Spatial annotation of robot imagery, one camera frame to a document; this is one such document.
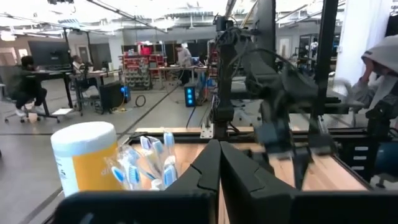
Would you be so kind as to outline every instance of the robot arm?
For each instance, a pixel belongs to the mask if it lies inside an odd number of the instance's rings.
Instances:
[[[218,77],[218,103],[212,108],[215,138],[226,139],[228,123],[233,120],[234,108],[231,104],[231,83],[237,68],[242,66],[246,73],[246,89],[254,98],[262,100],[260,112],[262,125],[254,128],[259,144],[264,145],[270,155],[279,158],[291,157],[294,164],[295,183],[301,189],[304,173],[312,162],[308,147],[296,148],[290,130],[289,110],[301,103],[312,103],[317,97],[318,86],[310,77],[302,75],[291,64],[277,73],[272,65],[264,60],[265,53],[286,59],[267,49],[258,49],[251,41],[255,30],[231,27],[216,41],[220,54]],[[330,146],[328,138],[319,136],[317,147]],[[327,147],[326,153],[332,153],[334,147]]]

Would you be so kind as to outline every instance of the concrete floor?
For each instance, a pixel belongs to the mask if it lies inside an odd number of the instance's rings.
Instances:
[[[48,81],[43,83],[43,86],[49,91],[47,102],[50,111],[66,107],[67,99],[62,81]],[[123,142],[136,128],[184,127],[193,108],[176,103],[183,100],[183,90],[177,88],[171,92],[172,89],[173,87],[167,86],[165,90],[132,92],[132,100],[126,105],[126,108],[131,110],[125,113],[100,115],[87,108],[84,116],[81,117],[78,113],[70,114],[62,118],[60,124],[54,119],[25,124],[21,124],[17,118],[11,118],[9,124],[4,124],[1,120],[0,223],[42,223],[63,198],[62,194],[58,195],[61,185],[50,145],[52,133],[75,123],[107,121],[114,124],[119,141]],[[145,95],[147,99],[142,108],[134,108],[133,105],[138,94]],[[258,104],[250,104],[247,110],[256,112]],[[188,126],[199,126],[209,112],[208,107],[198,107]],[[0,103],[1,113],[9,114],[13,110],[13,105]],[[253,120],[256,121],[257,115],[254,114]],[[308,129],[308,123],[301,116],[293,114],[291,119],[294,129]],[[238,118],[234,119],[233,124],[248,126],[247,122]]]

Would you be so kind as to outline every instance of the white container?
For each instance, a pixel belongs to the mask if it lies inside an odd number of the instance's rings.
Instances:
[[[71,125],[54,133],[51,145],[66,197],[85,190],[122,190],[104,159],[118,150],[112,124]]]

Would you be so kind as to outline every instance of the yellow label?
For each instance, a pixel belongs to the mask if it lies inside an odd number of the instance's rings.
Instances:
[[[105,163],[106,157],[117,152],[118,144],[84,155],[73,156],[73,166],[80,191],[84,190],[122,190],[122,185],[115,179]]]

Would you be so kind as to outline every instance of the gray hoodie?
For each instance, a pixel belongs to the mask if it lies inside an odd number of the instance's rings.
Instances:
[[[398,73],[398,35],[386,37],[373,48],[367,50],[362,58],[365,57]],[[377,66],[375,66],[373,72],[379,73]],[[398,107],[398,97],[390,94],[397,81],[398,77],[392,75],[382,75],[370,84],[358,81],[353,87],[354,98],[364,103],[366,109],[374,108],[380,100]]]

